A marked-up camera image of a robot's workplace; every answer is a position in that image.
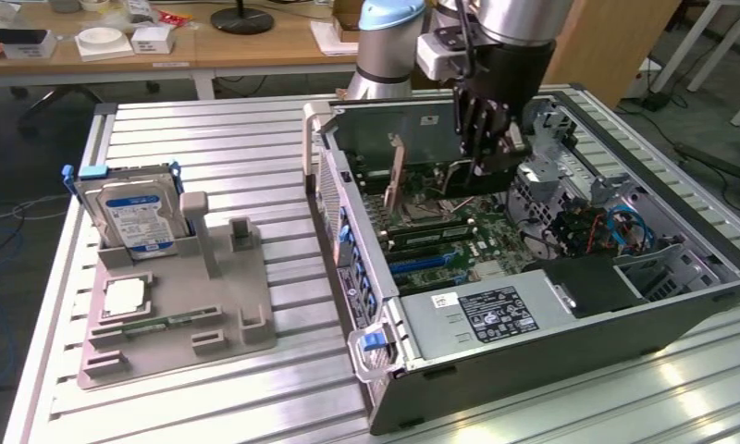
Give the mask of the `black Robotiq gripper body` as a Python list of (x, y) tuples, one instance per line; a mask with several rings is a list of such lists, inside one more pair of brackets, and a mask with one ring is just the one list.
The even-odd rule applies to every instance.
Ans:
[(539, 46), (511, 43), (474, 48), (474, 75), (462, 81), (462, 118), (470, 103), (494, 102), (507, 116), (522, 121), (526, 105), (535, 97), (551, 63), (557, 41)]

